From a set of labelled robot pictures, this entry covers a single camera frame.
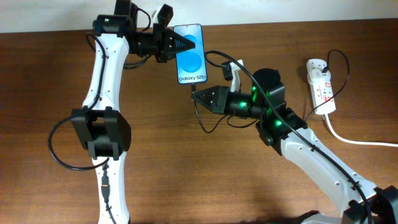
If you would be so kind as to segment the white power strip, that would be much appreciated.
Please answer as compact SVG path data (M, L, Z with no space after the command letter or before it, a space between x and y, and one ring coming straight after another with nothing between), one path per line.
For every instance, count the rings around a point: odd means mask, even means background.
M324 115L334 112L336 110L334 99L331 99L333 96L333 90L331 88L331 82L325 83L315 83L314 85L310 84L310 90L312 94L313 107L317 107L315 109L315 114Z

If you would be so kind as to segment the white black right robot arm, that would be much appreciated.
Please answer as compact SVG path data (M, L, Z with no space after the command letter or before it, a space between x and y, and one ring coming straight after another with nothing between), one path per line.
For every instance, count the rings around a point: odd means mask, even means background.
M256 119L264 144L311 178L337 207L341 223L397 223L397 188L379 188L333 154L287 107L278 70L263 68L249 77L251 93L218 85L194 91L192 100L214 114Z

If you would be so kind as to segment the blue Galaxy smartphone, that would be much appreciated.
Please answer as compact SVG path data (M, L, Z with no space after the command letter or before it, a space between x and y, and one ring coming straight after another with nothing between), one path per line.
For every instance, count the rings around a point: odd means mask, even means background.
M195 44L194 49L176 55L178 83L185 85L206 82L207 72L202 26L200 24L180 25L175 26L174 31Z

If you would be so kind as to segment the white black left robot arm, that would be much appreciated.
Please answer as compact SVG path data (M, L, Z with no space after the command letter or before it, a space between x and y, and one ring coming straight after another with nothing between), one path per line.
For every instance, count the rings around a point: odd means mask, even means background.
M93 22L95 64L88 94L71 122L81 145L92 158L100 197L99 223L130 223L124 189L124 163L130 148L131 126L119 106L121 77L129 54L153 56L165 63L195 44L167 26L173 17L164 4L154 14L152 32L137 29L139 8L132 1L117 1L112 15Z

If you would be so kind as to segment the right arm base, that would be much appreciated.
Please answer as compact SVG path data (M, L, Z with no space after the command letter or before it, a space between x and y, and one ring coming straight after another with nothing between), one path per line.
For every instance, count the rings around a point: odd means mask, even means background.
M341 224L341 218L328 217L319 211L309 211L298 217L299 224Z

